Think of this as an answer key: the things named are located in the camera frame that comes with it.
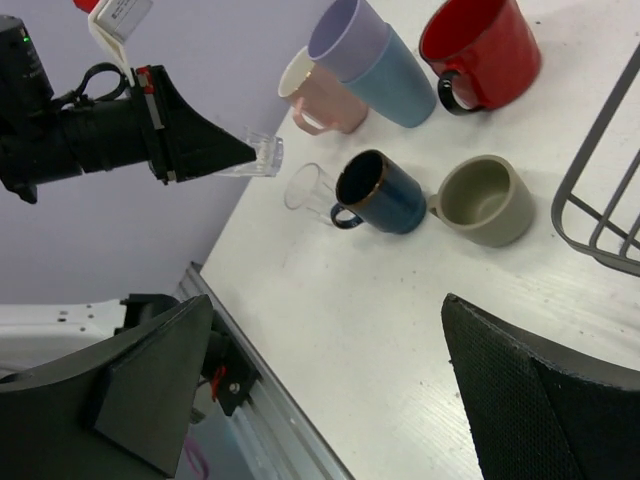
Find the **clear faceted glass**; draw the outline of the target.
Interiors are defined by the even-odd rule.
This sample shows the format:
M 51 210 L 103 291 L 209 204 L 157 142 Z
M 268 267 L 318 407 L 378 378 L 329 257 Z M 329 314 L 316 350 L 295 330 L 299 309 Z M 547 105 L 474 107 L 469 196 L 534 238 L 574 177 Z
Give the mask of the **clear faceted glass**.
M 255 159 L 218 171 L 221 177 L 275 177 L 282 166 L 284 142 L 277 135 L 258 133 L 248 126 L 233 126 L 230 133 L 248 145 L 255 153 Z

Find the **light blue cup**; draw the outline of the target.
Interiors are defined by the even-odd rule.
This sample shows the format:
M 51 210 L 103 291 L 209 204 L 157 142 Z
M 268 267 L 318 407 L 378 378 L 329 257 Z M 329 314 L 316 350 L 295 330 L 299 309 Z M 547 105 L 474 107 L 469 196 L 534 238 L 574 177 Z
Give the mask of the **light blue cup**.
M 434 111 L 434 90 L 408 46 L 386 27 L 387 41 L 374 64 L 342 85 L 389 121 L 415 128 Z

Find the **pink mug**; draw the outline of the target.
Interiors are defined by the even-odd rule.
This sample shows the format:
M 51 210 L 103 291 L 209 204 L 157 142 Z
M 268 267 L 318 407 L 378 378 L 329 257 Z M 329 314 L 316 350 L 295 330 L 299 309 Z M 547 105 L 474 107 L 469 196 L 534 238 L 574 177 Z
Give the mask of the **pink mug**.
M 362 100 L 309 57 L 306 46 L 284 69 L 277 92 L 293 108 L 296 126 L 312 136 L 330 131 L 351 134 L 369 113 Z

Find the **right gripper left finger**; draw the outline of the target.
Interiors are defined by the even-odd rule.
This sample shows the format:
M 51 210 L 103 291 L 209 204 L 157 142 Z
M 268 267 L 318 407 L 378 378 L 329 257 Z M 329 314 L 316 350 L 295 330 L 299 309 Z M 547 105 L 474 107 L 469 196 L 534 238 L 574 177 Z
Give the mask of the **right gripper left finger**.
M 201 295 L 2 378 L 2 478 L 174 477 L 212 318 Z

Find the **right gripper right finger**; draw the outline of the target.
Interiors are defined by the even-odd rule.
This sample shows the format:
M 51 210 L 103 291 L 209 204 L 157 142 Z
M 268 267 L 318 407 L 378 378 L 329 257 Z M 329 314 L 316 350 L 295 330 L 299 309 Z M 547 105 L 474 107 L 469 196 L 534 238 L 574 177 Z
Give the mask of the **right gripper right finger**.
M 638 478 L 638 371 L 454 294 L 445 297 L 441 320 L 484 478 Z

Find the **red mug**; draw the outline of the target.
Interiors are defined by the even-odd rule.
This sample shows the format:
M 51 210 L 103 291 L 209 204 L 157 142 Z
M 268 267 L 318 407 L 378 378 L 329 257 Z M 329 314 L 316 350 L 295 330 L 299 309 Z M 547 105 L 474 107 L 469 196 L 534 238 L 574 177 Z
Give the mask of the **red mug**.
M 533 84 L 542 66 L 514 0 L 445 2 L 425 26 L 418 50 L 438 77 L 441 104 L 458 116 L 508 105 Z

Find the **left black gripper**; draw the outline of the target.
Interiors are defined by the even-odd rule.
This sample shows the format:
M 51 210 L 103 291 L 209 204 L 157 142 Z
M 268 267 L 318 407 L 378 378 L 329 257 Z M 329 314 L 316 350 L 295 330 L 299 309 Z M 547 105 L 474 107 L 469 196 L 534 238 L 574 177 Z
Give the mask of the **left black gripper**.
M 92 98 L 95 76 L 114 73 L 117 86 Z M 74 89 L 50 101 L 85 173 L 146 162 L 165 184 L 181 183 L 250 162 L 254 151 L 205 119 L 177 91 L 162 65 L 135 69 L 135 86 L 108 62 L 90 67 Z

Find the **lavender cup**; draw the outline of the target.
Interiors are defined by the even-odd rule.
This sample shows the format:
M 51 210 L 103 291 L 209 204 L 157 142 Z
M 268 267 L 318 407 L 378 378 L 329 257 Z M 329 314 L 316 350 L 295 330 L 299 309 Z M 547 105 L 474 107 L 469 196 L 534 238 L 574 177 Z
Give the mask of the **lavender cup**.
M 370 68 L 384 50 L 389 27 L 364 0 L 334 1 L 307 44 L 312 61 L 349 82 Z

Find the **dark blue small cup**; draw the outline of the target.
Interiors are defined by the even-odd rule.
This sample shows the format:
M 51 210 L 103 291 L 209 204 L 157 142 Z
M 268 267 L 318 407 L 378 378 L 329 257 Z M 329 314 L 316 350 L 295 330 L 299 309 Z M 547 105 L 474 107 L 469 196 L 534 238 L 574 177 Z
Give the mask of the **dark blue small cup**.
M 427 213 L 421 185 L 379 150 L 353 157 L 335 185 L 332 224 L 349 230 L 363 223 L 395 235 L 415 230 Z

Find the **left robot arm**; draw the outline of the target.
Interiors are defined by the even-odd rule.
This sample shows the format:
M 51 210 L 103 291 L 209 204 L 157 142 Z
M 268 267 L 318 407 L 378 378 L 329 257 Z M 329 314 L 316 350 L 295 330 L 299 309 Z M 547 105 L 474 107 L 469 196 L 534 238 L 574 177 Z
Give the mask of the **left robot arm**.
M 118 73 L 117 87 L 89 97 L 89 81 L 105 72 Z M 56 97 L 24 22 L 2 16 L 1 182 L 21 200 L 36 203 L 42 184 L 143 162 L 169 183 L 256 158 L 254 148 L 189 106 L 161 65 L 127 78 L 101 62 Z

